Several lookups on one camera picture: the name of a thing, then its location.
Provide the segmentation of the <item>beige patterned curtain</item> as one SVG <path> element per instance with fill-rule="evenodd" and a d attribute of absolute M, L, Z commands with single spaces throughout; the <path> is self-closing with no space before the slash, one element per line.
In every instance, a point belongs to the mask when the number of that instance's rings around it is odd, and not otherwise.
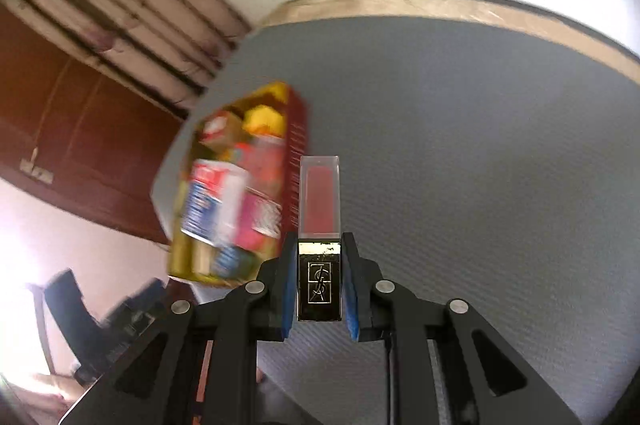
<path fill-rule="evenodd" d="M 250 24 L 226 0 L 1 0 L 62 52 L 184 119 Z"/>

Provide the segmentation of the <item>grey honeycomb mesh mat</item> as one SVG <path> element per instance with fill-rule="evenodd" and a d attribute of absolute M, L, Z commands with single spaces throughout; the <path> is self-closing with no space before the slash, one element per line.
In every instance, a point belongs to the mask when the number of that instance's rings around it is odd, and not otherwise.
<path fill-rule="evenodd" d="M 265 28 L 183 125 L 152 190 L 165 229 L 192 130 L 271 81 L 337 156 L 342 226 L 385 277 L 466 299 L 582 423 L 639 365 L 639 87 L 537 37 L 360 18 Z"/>

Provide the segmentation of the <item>yellow red striped wooden cube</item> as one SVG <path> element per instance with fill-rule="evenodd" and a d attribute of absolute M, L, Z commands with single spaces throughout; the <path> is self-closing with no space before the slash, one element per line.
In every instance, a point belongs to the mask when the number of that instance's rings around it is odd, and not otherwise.
<path fill-rule="evenodd" d="M 283 138 L 286 133 L 285 108 L 258 104 L 245 112 L 242 128 L 253 136 Z"/>

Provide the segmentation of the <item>gold cap red lipstick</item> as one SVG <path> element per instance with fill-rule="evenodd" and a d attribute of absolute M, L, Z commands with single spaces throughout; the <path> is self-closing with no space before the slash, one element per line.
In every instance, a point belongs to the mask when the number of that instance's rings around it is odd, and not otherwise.
<path fill-rule="evenodd" d="M 300 160 L 297 238 L 297 319 L 342 319 L 340 158 Z"/>

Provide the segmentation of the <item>red barcode clear box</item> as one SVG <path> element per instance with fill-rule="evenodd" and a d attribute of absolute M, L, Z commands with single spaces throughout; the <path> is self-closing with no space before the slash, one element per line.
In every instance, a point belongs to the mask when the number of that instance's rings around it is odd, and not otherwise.
<path fill-rule="evenodd" d="M 245 139 L 242 119 L 231 111 L 218 111 L 205 120 L 198 142 L 221 152 Z"/>

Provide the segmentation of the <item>red gold toffee tin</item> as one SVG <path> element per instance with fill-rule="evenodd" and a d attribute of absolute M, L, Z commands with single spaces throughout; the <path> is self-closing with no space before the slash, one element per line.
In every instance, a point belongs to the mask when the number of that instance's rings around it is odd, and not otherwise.
<path fill-rule="evenodd" d="M 298 225 L 307 107 L 285 82 L 210 110 L 191 134 L 175 196 L 168 273 L 216 287 L 254 279 Z"/>

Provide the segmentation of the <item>brown wooden cabinet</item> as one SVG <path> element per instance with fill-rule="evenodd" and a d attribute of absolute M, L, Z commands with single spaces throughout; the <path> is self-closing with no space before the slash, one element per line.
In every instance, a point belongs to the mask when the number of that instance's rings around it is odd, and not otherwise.
<path fill-rule="evenodd" d="M 1 177 L 76 216 L 164 243 L 151 191 L 174 115 L 1 11 Z"/>

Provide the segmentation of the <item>pink packet clear wrap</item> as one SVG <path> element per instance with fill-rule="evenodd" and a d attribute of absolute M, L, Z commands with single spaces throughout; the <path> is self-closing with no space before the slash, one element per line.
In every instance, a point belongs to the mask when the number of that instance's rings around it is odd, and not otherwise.
<path fill-rule="evenodd" d="M 241 162 L 248 173 L 234 244 L 261 259 L 278 255 L 284 140 L 256 137 Z"/>

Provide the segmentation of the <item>clear plastic box blue label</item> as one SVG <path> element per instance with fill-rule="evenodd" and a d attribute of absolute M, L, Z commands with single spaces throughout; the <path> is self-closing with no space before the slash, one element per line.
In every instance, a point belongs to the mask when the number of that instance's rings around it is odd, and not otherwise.
<path fill-rule="evenodd" d="M 248 177 L 247 170 L 229 162 L 196 160 L 180 230 L 212 246 L 230 245 L 238 231 Z"/>

